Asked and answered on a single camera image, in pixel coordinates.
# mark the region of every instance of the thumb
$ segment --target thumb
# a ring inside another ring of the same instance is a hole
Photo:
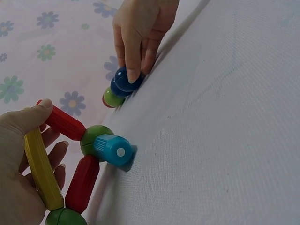
[[[122,34],[125,47],[125,64],[128,82],[134,83],[141,73],[141,43],[142,36],[135,30]]]
[[[52,101],[45,99],[32,108],[6,113],[3,120],[25,135],[45,123],[52,110]]]

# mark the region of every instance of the blue ball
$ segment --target blue ball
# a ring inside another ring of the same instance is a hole
[[[130,95],[130,94],[132,93],[132,91],[131,91],[131,92],[125,92],[125,91],[120,90],[120,89],[117,87],[114,78],[113,78],[112,81],[111,81],[111,90],[112,90],[112,92],[113,92],[116,96],[122,97],[122,98],[125,98],[125,97],[127,97],[128,95]]]
[[[145,78],[144,75],[140,74],[136,82],[129,83],[127,71],[125,67],[118,69],[114,77],[117,87],[120,90],[125,92],[132,92],[138,89],[141,86],[142,82],[144,81],[144,78]]]

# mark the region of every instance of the green flower print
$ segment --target green flower print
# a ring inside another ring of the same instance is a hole
[[[4,98],[5,104],[8,104],[10,100],[13,100],[14,102],[18,101],[18,95],[21,95],[24,92],[22,85],[23,81],[18,80],[17,76],[13,76],[11,79],[5,77],[4,83],[0,84],[0,99]]]
[[[42,61],[46,61],[46,60],[51,60],[52,56],[55,55],[55,48],[52,47],[51,45],[47,45],[47,46],[42,46],[42,48],[40,50],[38,50],[38,58],[41,58]]]
[[[81,28],[82,29],[84,29],[84,30],[88,30],[89,28],[90,28],[90,26],[88,25],[88,24],[83,24],[82,26],[81,26]]]

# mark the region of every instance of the white fabric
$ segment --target white fabric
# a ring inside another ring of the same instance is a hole
[[[103,123],[138,147],[129,172],[101,164],[89,225],[298,225],[300,1],[181,0],[153,73],[116,111],[101,96],[122,0],[103,2],[96,13],[97,0],[0,0],[0,24],[14,22],[0,37],[0,83],[16,75],[24,89],[0,113],[40,98],[62,107],[77,91],[77,119],[108,112]],[[59,22],[42,29],[50,11]],[[42,61],[47,44],[56,54]],[[64,195],[82,157],[69,148]]]
[[[107,118],[138,153],[89,224],[299,224],[299,37],[300,1],[211,0]]]

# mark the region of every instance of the blue flower print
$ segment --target blue flower print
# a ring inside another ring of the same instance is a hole
[[[14,23],[10,21],[0,23],[0,37],[6,37],[8,32],[14,29],[13,25]]]
[[[108,18],[110,15],[114,16],[117,12],[117,9],[110,7],[102,2],[95,2],[94,6],[97,7],[94,9],[95,13],[101,13],[103,18]]]
[[[14,102],[19,100],[19,96],[24,93],[22,88],[23,81],[18,80],[17,76],[12,78],[5,77],[4,83],[0,84],[0,99],[4,98],[4,103],[8,104],[10,100]]]
[[[65,98],[60,99],[60,104],[63,105],[60,109],[71,116],[74,114],[76,116],[80,116],[81,109],[85,109],[86,107],[83,101],[84,96],[78,96],[77,91],[73,91],[72,94],[70,92],[66,92]]]
[[[8,58],[8,55],[6,53],[3,53],[0,55],[0,62],[5,62],[5,60]]]
[[[42,29],[45,29],[47,27],[54,27],[54,22],[59,21],[57,18],[58,14],[54,14],[54,12],[49,12],[49,13],[42,13],[42,16],[37,18],[39,21],[37,23],[37,26],[42,26]]]
[[[52,56],[56,55],[55,48],[52,45],[42,46],[40,50],[37,51],[38,58],[41,58],[42,61],[51,60]]]
[[[118,60],[115,56],[111,56],[109,57],[109,59],[111,62],[106,62],[104,64],[104,68],[110,71],[108,74],[106,74],[105,77],[107,78],[107,80],[111,81],[118,70]]]

